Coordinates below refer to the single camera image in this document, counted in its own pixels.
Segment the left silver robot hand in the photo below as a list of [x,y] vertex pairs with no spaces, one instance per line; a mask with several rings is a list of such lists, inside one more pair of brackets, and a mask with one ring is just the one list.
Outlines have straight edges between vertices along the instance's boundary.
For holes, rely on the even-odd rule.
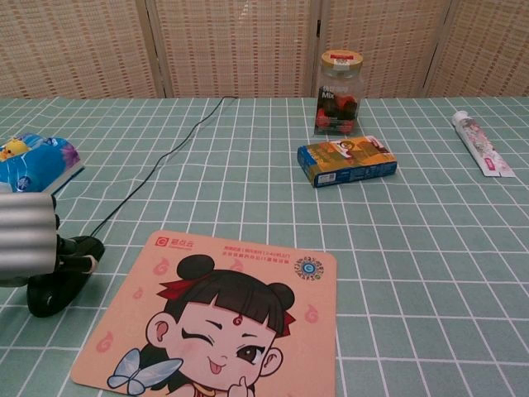
[[26,285],[55,273],[90,274],[105,251],[95,237],[62,237],[48,193],[0,191],[0,286]]

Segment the cartoon girl mouse pad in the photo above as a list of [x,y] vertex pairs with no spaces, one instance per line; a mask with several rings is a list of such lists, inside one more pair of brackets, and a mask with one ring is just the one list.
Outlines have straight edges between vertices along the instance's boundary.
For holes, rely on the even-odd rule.
[[336,397],[336,259],[150,235],[72,371],[130,397]]

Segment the blue tissue pack with duck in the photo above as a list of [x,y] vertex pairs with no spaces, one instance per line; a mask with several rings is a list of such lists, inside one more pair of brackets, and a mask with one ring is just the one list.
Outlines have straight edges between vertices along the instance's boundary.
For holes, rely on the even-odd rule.
[[14,136],[0,145],[0,194],[52,194],[82,169],[77,149],[64,138]]

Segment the woven bamboo folding screen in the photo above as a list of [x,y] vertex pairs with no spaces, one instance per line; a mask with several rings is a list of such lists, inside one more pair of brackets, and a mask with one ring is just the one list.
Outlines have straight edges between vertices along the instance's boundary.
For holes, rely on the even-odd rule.
[[0,0],[0,98],[529,97],[529,0]]

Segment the blue and yellow snack box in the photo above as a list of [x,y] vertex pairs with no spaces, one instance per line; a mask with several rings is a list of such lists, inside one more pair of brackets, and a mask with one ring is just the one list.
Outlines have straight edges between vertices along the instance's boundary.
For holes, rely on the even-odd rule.
[[393,175],[396,157],[374,136],[300,146],[298,163],[313,188]]

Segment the glass jar with yellow lid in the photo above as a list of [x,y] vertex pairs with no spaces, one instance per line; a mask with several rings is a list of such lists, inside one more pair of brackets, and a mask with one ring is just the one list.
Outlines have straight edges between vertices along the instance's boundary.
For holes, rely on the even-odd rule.
[[363,98],[363,56],[352,50],[327,50],[321,57],[314,132],[352,135]]

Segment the green checkered tablecloth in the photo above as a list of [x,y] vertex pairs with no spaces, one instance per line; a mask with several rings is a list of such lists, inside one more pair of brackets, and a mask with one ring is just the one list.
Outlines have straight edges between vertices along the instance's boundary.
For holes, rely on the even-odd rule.
[[[0,98],[0,141],[62,136],[84,170],[60,232],[106,246],[47,319],[0,289],[0,397],[117,397],[69,371],[148,236],[166,229],[327,251],[338,262],[336,397],[529,397],[529,97],[383,98],[358,130],[394,175],[314,189],[311,98]],[[515,178],[486,177],[451,124],[466,111]]]

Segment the floral white toothpaste tube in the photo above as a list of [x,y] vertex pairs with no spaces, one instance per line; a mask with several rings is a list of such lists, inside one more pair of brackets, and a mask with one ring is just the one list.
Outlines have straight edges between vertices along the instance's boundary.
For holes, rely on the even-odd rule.
[[516,177],[505,159],[495,150],[482,127],[466,111],[457,111],[452,116],[451,124],[484,176]]

